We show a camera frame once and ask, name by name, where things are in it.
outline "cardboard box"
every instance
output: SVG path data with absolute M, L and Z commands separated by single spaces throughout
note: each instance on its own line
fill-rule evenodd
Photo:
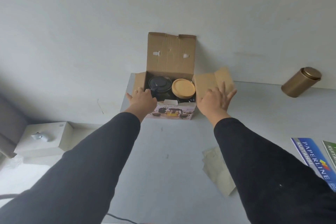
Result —
M 220 87 L 225 81 L 226 92 L 234 89 L 229 70 L 225 67 L 214 73 L 194 74 L 195 35 L 169 35 L 149 32 L 147 48 L 147 70 L 135 74 L 132 94 L 139 87 L 149 88 L 148 81 L 153 76 L 165 76 L 172 81 L 183 78 L 191 80 L 196 87 L 196 96 L 204 97 L 207 89 Z M 155 111 L 146 117 L 156 119 L 190 120 L 196 103 L 178 103 L 177 100 L 158 102 Z

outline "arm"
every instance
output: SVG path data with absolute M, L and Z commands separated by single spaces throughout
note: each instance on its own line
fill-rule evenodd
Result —
M 336 194 L 296 157 L 227 114 L 235 92 L 207 92 L 198 107 L 212 125 L 251 223 L 334 223 Z
M 125 112 L 64 153 L 31 189 L 4 205 L 0 223 L 101 223 L 140 123 L 156 107 L 150 91 L 127 97 Z

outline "white box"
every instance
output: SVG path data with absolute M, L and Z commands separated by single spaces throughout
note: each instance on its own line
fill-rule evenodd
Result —
M 72 127 L 66 121 L 28 125 L 14 152 L 24 157 L 63 154 L 68 150 L 72 130 Z M 36 140 L 31 136 L 38 132 L 47 135 L 50 141 Z

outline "round bamboo lid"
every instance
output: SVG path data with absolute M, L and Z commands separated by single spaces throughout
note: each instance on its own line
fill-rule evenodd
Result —
M 178 98 L 188 99 L 195 94 L 196 88 L 189 80 L 177 79 L 173 82 L 172 91 Z

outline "gold canister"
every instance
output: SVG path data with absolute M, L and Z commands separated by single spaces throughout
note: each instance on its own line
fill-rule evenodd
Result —
M 301 68 L 292 78 L 290 78 L 283 86 L 281 90 L 292 98 L 297 98 L 305 90 L 313 86 L 320 81 L 322 74 L 315 68 L 304 67 Z

